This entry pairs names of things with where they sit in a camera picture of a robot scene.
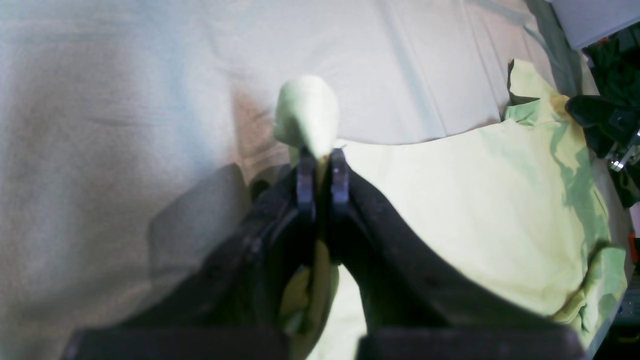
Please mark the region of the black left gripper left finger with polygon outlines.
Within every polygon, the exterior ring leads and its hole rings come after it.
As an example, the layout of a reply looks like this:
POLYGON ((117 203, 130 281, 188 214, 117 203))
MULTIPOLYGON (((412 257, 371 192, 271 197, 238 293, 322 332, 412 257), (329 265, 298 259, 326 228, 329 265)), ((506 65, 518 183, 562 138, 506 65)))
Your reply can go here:
POLYGON ((79 330, 64 360, 290 360, 278 326, 286 285, 313 259, 317 162, 298 164, 263 192, 199 270, 142 313, 79 330))

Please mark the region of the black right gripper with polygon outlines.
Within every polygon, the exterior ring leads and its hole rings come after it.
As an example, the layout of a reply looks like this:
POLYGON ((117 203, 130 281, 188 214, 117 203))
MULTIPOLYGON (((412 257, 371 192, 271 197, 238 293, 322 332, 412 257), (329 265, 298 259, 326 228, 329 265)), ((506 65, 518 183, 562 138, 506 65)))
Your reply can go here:
POLYGON ((639 107, 579 95, 570 98, 565 108, 583 129, 588 148, 608 163, 622 207, 633 207, 640 197, 639 107))

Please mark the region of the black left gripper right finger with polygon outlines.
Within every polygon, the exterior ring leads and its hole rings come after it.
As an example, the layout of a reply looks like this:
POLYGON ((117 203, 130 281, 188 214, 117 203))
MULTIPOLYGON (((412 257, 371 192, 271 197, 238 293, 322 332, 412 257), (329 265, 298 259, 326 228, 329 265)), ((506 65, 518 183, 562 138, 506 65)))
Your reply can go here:
POLYGON ((358 360, 583 360, 578 335, 478 285, 437 255, 389 200, 329 160, 327 246, 361 290, 358 360))

